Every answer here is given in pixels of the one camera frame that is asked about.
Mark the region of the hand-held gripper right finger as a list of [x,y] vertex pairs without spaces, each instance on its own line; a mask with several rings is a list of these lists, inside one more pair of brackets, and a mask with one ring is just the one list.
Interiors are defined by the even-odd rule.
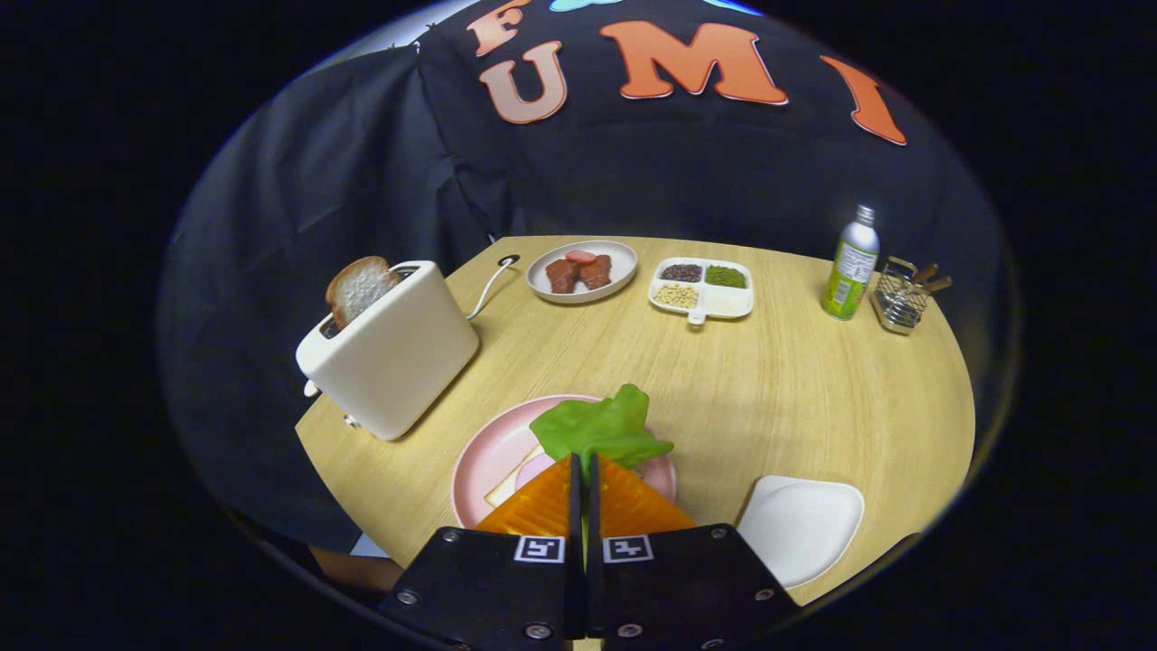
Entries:
[[612,535],[611,471],[589,465],[584,632],[602,650],[751,650],[801,617],[730,524]]

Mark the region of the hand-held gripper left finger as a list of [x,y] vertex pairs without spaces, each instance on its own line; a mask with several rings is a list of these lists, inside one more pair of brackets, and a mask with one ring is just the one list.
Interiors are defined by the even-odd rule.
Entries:
[[541,471],[503,506],[555,520],[541,534],[441,527],[377,613],[434,648],[570,650],[584,636],[581,469],[576,454]]

